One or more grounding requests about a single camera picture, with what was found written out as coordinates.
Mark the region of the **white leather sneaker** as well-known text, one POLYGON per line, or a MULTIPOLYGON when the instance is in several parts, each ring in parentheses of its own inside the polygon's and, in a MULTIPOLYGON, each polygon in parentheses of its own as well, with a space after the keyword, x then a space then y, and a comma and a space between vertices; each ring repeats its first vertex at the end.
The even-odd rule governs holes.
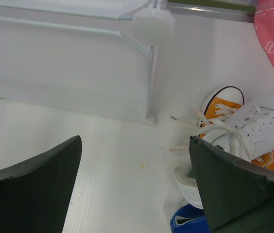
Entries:
POLYGON ((203 209, 197 182, 189 176, 192 171, 192 165, 189 161, 181 162, 174 169, 174 178, 184 199, 195 208, 203 209))
POLYGON ((201 126, 176 122, 195 129, 202 139, 246 161, 261 161, 274 151, 274 90, 268 91, 239 109, 220 105, 220 117, 206 118, 195 111, 201 126))

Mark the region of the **orange canvas sneaker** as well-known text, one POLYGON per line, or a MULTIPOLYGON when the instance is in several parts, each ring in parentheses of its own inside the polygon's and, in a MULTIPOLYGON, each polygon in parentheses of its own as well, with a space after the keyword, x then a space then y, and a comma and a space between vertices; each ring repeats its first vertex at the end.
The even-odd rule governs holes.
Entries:
POLYGON ((274 90, 245 103, 238 88, 226 86, 194 114, 196 125, 176 122, 225 152, 274 171, 274 90))

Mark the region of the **blue canvas sneaker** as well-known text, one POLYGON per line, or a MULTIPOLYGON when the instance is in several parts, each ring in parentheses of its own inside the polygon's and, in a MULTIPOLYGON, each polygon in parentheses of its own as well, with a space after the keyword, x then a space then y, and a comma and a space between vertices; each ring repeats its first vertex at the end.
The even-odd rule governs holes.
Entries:
POLYGON ((186 204, 170 220, 172 233, 210 233, 203 209, 186 204))

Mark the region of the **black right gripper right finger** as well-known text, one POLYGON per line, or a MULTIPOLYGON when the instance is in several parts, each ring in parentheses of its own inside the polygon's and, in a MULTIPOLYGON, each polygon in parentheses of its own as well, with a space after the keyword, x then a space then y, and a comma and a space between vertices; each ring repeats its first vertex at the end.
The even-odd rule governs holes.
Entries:
POLYGON ((197 136, 189 154, 210 231, 274 233, 274 171, 197 136))

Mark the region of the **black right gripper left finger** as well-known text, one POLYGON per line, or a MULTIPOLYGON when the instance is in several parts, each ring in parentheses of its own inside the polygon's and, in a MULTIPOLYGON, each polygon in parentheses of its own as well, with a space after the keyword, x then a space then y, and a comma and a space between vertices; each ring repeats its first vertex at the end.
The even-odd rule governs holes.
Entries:
POLYGON ((0 233, 60 233, 82 156, 80 136, 0 170, 0 233))

